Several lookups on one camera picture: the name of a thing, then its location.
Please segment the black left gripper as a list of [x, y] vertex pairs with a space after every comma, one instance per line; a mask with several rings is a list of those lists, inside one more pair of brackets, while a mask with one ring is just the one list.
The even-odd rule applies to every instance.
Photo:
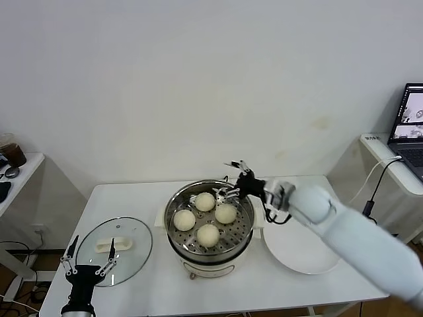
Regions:
[[102, 281], [109, 271], [117, 264], [115, 258], [116, 249], [114, 246], [114, 238], [110, 242], [110, 250], [108, 253], [108, 261], [105, 265], [76, 265], [73, 260], [79, 235], [68, 246], [65, 254], [60, 258], [60, 263], [65, 270], [65, 278], [71, 283], [71, 293], [69, 301], [71, 303], [90, 304], [93, 296], [94, 287]]

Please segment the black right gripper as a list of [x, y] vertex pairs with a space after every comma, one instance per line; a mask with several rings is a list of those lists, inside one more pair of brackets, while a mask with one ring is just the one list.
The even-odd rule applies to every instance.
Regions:
[[217, 202], [226, 202], [228, 199], [244, 199], [248, 195], [252, 195], [261, 200], [266, 198], [264, 187], [266, 182], [255, 178], [254, 172], [247, 166], [243, 160], [226, 162], [225, 165], [239, 170], [239, 177], [235, 184], [235, 188], [212, 188], [215, 192], [215, 200]]

